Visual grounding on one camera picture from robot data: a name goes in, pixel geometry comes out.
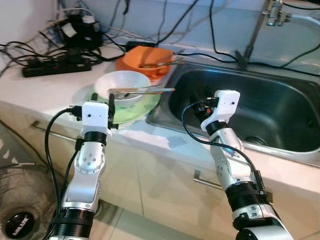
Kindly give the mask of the beige kitchen cabinet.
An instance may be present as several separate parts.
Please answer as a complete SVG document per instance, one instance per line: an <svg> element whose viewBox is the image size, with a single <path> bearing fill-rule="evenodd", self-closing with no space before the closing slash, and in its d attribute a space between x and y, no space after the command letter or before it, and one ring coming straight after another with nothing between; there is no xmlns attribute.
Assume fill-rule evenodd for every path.
<svg viewBox="0 0 320 240"><path fill-rule="evenodd" d="M262 173L274 209L295 240L320 240L320 170L244 149ZM210 150L187 135L140 119L116 131L106 147L101 199L202 240L234 240L233 214L217 183Z"/></svg>

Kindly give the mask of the black power strip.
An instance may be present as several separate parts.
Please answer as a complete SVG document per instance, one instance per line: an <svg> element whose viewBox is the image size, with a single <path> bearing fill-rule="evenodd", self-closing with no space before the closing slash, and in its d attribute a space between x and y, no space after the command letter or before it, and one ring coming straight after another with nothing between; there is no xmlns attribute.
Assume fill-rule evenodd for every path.
<svg viewBox="0 0 320 240"><path fill-rule="evenodd" d="M52 76L57 74L82 73L92 70L93 64L87 58L78 62L69 62L65 58L40 60L30 58L27 65L23 66L21 73L25 78Z"/></svg>

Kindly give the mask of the metal fork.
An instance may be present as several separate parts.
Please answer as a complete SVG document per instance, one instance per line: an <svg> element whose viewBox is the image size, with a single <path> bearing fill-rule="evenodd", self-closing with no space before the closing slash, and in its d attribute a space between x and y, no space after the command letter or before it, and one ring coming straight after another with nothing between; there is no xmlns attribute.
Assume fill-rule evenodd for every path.
<svg viewBox="0 0 320 240"><path fill-rule="evenodd" d="M115 99L126 99L130 96L141 95L142 93L141 91L110 91L110 94L113 94Z"/></svg>

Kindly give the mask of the large black power adapter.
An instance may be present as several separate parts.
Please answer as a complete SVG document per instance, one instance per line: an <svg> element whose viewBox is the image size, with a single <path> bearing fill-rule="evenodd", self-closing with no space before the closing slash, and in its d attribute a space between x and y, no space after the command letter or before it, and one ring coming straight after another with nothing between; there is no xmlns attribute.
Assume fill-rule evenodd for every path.
<svg viewBox="0 0 320 240"><path fill-rule="evenodd" d="M69 14L58 25L58 30L67 48L93 50L103 45L103 32L100 27L98 21L90 14Z"/></svg>

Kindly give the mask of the small flat black adapter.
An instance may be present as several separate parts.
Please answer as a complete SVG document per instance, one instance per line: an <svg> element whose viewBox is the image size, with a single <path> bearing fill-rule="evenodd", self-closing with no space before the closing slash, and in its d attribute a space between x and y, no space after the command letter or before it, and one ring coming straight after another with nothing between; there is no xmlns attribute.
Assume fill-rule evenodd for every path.
<svg viewBox="0 0 320 240"><path fill-rule="evenodd" d="M144 41L128 41L125 44L125 49L126 51L130 51L135 47L138 46L143 46L143 47L151 47L151 48L155 48L155 46L157 46L156 43L154 42L144 42Z"/></svg>

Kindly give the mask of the metal faucet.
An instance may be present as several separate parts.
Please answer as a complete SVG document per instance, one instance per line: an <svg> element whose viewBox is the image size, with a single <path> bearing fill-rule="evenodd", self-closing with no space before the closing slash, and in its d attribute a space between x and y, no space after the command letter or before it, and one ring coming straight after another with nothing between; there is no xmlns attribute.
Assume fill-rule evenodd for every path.
<svg viewBox="0 0 320 240"><path fill-rule="evenodd" d="M256 24L254 25L253 33L249 42L241 54L240 51L235 51L237 58L237 68L239 70L247 70L249 61L255 48L256 39L262 26L282 26L286 22L290 22L290 13L283 10L283 0L264 0L262 9L259 11Z"/></svg>

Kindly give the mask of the stainless steel sink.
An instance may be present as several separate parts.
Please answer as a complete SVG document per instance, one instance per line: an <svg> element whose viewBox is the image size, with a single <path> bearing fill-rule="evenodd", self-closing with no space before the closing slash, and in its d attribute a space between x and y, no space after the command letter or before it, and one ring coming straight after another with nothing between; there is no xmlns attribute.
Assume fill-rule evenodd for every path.
<svg viewBox="0 0 320 240"><path fill-rule="evenodd" d="M146 121L154 126L208 137L189 105L217 90L240 93L228 126L247 149L310 166L320 165L320 85L311 80L240 71L199 62L171 74L158 105Z"/></svg>

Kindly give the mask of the metal spoon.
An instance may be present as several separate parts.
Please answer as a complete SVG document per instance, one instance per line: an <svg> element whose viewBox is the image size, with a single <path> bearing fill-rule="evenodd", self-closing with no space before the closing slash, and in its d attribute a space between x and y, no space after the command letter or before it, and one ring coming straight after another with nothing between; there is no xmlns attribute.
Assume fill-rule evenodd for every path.
<svg viewBox="0 0 320 240"><path fill-rule="evenodd" d="M171 66L172 62L153 62L153 63L141 63L138 65L139 68L156 68L163 66Z"/></svg>

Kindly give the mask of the metal chopstick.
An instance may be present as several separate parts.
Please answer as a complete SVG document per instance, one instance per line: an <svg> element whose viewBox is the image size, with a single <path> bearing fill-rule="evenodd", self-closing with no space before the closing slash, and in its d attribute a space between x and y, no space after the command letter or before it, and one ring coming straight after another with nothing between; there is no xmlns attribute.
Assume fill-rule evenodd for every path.
<svg viewBox="0 0 320 240"><path fill-rule="evenodd" d="M154 67L161 67L161 66L175 66L182 64L183 58L178 55L167 55L166 57L158 59L156 62L154 62L152 65Z"/></svg>

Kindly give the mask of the orange bowl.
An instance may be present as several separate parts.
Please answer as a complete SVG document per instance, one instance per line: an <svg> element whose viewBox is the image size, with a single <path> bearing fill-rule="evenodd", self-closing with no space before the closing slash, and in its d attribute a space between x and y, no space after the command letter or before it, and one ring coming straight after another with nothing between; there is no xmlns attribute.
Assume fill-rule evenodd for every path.
<svg viewBox="0 0 320 240"><path fill-rule="evenodd" d="M160 58L169 57L170 55L174 55L174 53L168 49L151 46L135 46L135 48L132 48L121 58L126 62L140 61L143 64L153 64Z"/></svg>

